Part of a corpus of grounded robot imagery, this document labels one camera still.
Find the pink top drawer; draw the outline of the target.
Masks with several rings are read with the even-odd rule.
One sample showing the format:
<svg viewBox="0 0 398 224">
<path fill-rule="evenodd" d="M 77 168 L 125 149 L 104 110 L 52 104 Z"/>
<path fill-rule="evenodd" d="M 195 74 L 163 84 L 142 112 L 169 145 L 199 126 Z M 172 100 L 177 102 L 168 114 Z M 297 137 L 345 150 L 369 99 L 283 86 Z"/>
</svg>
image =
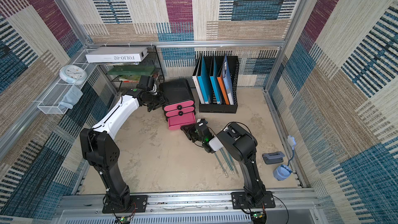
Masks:
<svg viewBox="0 0 398 224">
<path fill-rule="evenodd" d="M 186 107 L 194 106 L 195 102 L 193 100 L 187 100 L 183 102 L 168 104 L 163 107 L 163 110 L 166 112 L 174 111 L 174 110 L 182 110 Z"/>
</svg>

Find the black drawer cabinet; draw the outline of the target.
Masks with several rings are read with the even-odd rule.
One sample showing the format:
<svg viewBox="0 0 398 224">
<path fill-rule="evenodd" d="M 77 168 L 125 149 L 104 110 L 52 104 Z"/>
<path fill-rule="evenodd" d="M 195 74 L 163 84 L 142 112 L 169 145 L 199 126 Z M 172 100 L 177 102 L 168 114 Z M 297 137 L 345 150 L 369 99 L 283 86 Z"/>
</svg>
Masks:
<svg viewBox="0 0 398 224">
<path fill-rule="evenodd" d="M 186 79 L 176 79 L 169 82 L 164 82 L 159 85 L 159 88 L 167 99 L 164 106 L 187 100 L 194 101 L 192 90 Z"/>
</svg>

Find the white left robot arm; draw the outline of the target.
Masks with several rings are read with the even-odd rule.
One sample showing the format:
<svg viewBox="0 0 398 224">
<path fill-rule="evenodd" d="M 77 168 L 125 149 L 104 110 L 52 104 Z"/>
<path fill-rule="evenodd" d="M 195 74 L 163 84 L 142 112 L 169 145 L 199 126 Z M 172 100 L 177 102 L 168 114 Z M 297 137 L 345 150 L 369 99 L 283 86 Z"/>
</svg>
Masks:
<svg viewBox="0 0 398 224">
<path fill-rule="evenodd" d="M 130 189 L 123 180 L 118 159 L 120 149 L 114 141 L 129 116 L 139 107 L 147 107 L 148 112 L 162 107 L 166 102 L 158 84 L 150 76 L 142 76 L 135 88 L 121 95 L 109 113 L 93 127 L 80 132 L 83 158 L 94 167 L 104 183 L 105 203 L 114 210 L 127 211 L 131 208 Z"/>
</svg>

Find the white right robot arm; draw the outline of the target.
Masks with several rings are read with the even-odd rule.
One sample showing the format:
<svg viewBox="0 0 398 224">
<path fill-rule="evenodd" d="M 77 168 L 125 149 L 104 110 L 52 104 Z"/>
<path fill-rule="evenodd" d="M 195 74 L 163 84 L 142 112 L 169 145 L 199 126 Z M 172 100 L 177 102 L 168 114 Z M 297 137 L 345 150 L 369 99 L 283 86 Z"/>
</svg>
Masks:
<svg viewBox="0 0 398 224">
<path fill-rule="evenodd" d="M 220 132 L 215 133 L 207 126 L 205 119 L 180 127 L 188 140 L 200 142 L 199 147 L 208 153 L 221 151 L 226 155 L 226 162 L 234 165 L 239 163 L 244 179 L 244 194 L 233 193 L 234 208 L 274 208 L 275 201 L 272 192 L 266 190 L 260 178 L 256 163 L 258 142 L 250 129 L 241 122 L 229 122 Z"/>
</svg>

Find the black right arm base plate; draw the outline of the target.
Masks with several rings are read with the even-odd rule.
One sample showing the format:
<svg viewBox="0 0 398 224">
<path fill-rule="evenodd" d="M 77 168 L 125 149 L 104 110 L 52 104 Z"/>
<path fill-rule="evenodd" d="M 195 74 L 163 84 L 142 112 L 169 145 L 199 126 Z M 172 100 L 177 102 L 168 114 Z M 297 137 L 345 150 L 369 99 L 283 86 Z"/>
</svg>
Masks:
<svg viewBox="0 0 398 224">
<path fill-rule="evenodd" d="M 275 208 L 276 204 L 271 191 L 260 192 L 256 196 L 243 191 L 231 193 L 233 209 Z"/>
</svg>

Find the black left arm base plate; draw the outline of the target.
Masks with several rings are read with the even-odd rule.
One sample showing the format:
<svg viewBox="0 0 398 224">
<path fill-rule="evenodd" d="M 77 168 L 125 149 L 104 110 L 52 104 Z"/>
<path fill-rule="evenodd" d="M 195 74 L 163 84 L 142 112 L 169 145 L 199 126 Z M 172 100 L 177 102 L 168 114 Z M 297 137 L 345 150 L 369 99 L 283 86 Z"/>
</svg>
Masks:
<svg viewBox="0 0 398 224">
<path fill-rule="evenodd" d="M 103 214 L 117 213 L 144 213 L 146 211 L 148 195 L 130 195 L 122 199 L 112 199 L 108 194 L 103 199 Z"/>
</svg>

